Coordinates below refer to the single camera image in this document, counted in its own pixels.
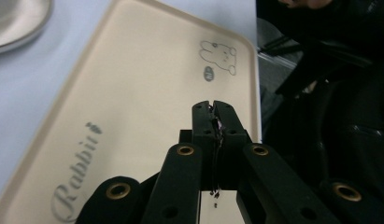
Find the white table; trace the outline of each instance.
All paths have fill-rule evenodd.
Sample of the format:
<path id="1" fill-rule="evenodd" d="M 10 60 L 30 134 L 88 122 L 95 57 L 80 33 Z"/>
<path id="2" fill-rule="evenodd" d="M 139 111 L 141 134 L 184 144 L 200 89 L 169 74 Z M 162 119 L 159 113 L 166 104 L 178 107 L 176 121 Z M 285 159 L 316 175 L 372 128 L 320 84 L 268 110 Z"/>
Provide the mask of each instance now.
<path id="1" fill-rule="evenodd" d="M 43 34 L 0 54 L 0 193 L 110 1 L 55 1 Z M 256 45 L 254 0 L 163 0 Z"/>

